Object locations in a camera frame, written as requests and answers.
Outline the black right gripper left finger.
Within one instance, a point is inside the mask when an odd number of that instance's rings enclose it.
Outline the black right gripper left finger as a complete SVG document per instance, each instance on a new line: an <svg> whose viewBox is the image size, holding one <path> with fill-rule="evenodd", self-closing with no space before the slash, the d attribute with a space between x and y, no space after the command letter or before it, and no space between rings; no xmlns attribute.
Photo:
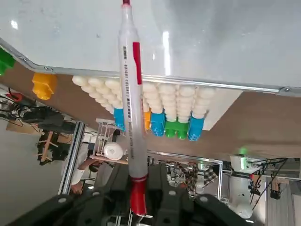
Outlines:
<svg viewBox="0 0 301 226"><path fill-rule="evenodd" d="M129 212L127 165L117 164L105 186L79 196L57 195L13 221L15 226L104 226Z"/></svg>

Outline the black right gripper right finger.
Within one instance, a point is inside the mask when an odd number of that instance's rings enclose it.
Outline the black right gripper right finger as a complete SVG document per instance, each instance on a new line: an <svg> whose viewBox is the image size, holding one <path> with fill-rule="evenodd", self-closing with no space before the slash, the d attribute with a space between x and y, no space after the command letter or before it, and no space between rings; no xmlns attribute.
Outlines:
<svg viewBox="0 0 301 226"><path fill-rule="evenodd" d="M154 226L249 226L226 204L210 194L191 198L186 189L172 187L165 164L149 166L147 214Z"/></svg>

